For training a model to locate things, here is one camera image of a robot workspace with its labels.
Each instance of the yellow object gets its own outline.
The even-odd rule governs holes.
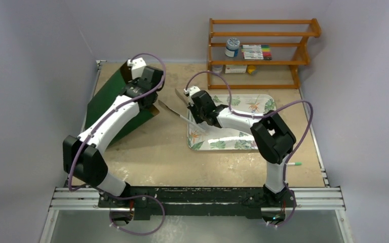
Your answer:
[[[248,67],[247,67],[247,73],[249,73],[250,75],[255,75],[255,74],[257,73],[256,66],[254,66],[254,65],[248,65]]]

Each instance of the wire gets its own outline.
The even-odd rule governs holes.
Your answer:
[[[219,75],[218,73],[214,73],[214,72],[211,72],[211,71],[202,71],[202,72],[198,72],[196,73],[195,75],[193,75],[190,80],[187,82],[187,85],[185,86],[185,89],[187,90],[188,89],[188,86],[190,85],[191,81],[196,77],[198,76],[199,74],[202,74],[202,73],[210,73],[212,75],[215,75],[217,77],[219,77],[223,82],[224,84],[226,85],[227,87],[227,90],[229,91],[229,110],[231,111],[232,114],[235,114],[235,115],[238,115],[238,116],[242,116],[242,117],[249,117],[249,118],[267,118],[267,117],[270,117],[270,116],[273,116],[275,114],[277,114],[278,112],[292,106],[292,105],[295,105],[295,104],[298,104],[298,103],[305,103],[309,106],[309,118],[308,118],[308,124],[306,125],[306,129],[305,131],[303,132],[302,134],[302,137],[300,138],[300,141],[297,143],[297,145],[294,147],[293,151],[290,152],[290,154],[288,155],[287,157],[287,160],[284,162],[284,167],[283,167],[283,184],[284,184],[284,187],[286,188],[287,191],[290,192],[290,195],[293,197],[293,209],[291,210],[291,213],[290,215],[287,217],[286,220],[284,220],[282,223],[280,223],[279,225],[274,225],[275,227],[278,227],[278,226],[283,226],[285,225],[292,217],[293,217],[293,214],[294,214],[294,211],[296,209],[296,197],[294,196],[294,192],[292,190],[290,190],[288,184],[286,183],[286,170],[287,170],[287,163],[288,161],[290,161],[291,157],[294,155],[294,153],[297,151],[297,149],[300,147],[301,143],[304,141],[306,135],[308,134],[309,132],[309,128],[311,127],[311,123],[313,121],[313,112],[314,112],[314,109],[313,109],[313,105],[306,101],[306,100],[297,100],[297,101],[293,101],[291,103],[288,103],[278,109],[276,109],[275,111],[271,112],[271,113],[268,113],[267,115],[248,115],[248,114],[241,114],[241,113],[238,113],[236,111],[234,111],[231,107],[231,103],[232,103],[232,93],[231,93],[231,90],[230,90],[230,86],[229,86],[229,83],[221,76]]]
[[[79,187],[73,187],[72,186],[72,178],[73,178],[73,174],[74,174],[74,171],[75,171],[75,166],[76,166],[76,163],[81,155],[81,152],[83,151],[83,148],[85,147],[85,145],[89,142],[89,140],[94,136],[94,134],[96,133],[96,131],[100,128],[100,126],[108,119],[110,118],[118,109],[122,108],[123,106],[133,102],[133,101],[136,101],[136,100],[139,100],[139,99],[142,99],[150,94],[152,94],[153,92],[155,92],[157,89],[161,89],[163,87],[163,84],[165,82],[165,77],[166,77],[166,66],[165,66],[165,63],[159,58],[157,57],[156,55],[153,55],[153,54],[150,54],[150,53],[140,53],[138,55],[135,55],[131,60],[141,56],[141,55],[148,55],[148,56],[152,56],[154,58],[156,58],[160,64],[162,65],[162,70],[163,70],[163,75],[162,75],[162,78],[160,79],[160,82],[152,89],[152,90],[149,90],[147,91],[145,94],[142,94],[140,96],[137,96],[135,98],[132,98],[128,101],[125,101],[121,104],[119,104],[118,106],[115,107],[115,109],[111,110],[109,113],[107,113],[98,123],[97,125],[91,130],[90,134],[87,135],[87,137],[85,138],[85,140],[82,142],[81,146],[79,147],[78,151],[76,152],[75,154],[75,157],[72,161],[72,165],[71,165],[71,169],[69,171],[69,175],[68,175],[68,189],[69,191],[76,191],[82,187],[84,187],[84,185],[82,186],[79,186]],[[121,231],[124,231],[126,233],[129,233],[129,234],[133,234],[133,235],[149,235],[149,234],[152,234],[156,231],[158,231],[160,229],[160,227],[163,225],[163,222],[165,221],[165,209],[163,208],[163,205],[162,203],[157,200],[156,198],[152,197],[152,196],[149,196],[149,195],[137,195],[137,196],[131,196],[131,197],[117,197],[117,196],[114,196],[114,195],[111,195],[109,193],[107,193],[108,196],[112,197],[112,198],[115,198],[115,199],[118,199],[118,200],[130,200],[130,199],[135,199],[135,198],[140,198],[140,197],[148,197],[148,198],[151,198],[153,200],[155,200],[159,206],[162,208],[162,221],[160,223],[160,225],[150,231],[150,232],[146,232],[146,233],[138,233],[138,232],[133,232],[133,231],[130,231],[130,230],[126,230],[126,229],[123,229],[123,228],[120,228],[119,226],[116,226],[117,229],[120,229]]]

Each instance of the tray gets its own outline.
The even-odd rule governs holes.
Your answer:
[[[227,104],[229,95],[212,95],[216,105]],[[269,95],[233,95],[232,108],[235,110],[264,114],[275,110],[275,101]],[[194,121],[188,112],[188,119]],[[187,144],[193,150],[236,150],[257,149],[253,136],[230,128],[216,128],[200,124],[205,132],[187,125]]]

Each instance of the wooden rack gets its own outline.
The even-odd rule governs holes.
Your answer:
[[[214,31],[214,24],[304,24],[308,25],[305,32],[216,32]],[[207,69],[212,70],[212,65],[288,65],[293,84],[290,85],[230,85],[231,89],[298,89],[300,87],[299,75],[297,73],[299,65],[308,65],[310,58],[306,49],[306,43],[309,37],[319,37],[321,29],[317,19],[311,20],[209,20],[209,37],[208,37],[208,62]],[[226,43],[213,43],[212,38],[219,36],[285,36],[285,37],[301,37],[298,43],[241,43],[242,45],[269,45],[271,48],[294,48],[295,53],[291,60],[213,60],[213,47],[226,47]],[[226,89],[226,85],[214,85],[211,83],[211,74],[208,74],[208,89]]]

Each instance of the white box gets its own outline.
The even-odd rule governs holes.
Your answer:
[[[247,65],[226,65],[224,67],[224,73],[245,73],[247,71]]]

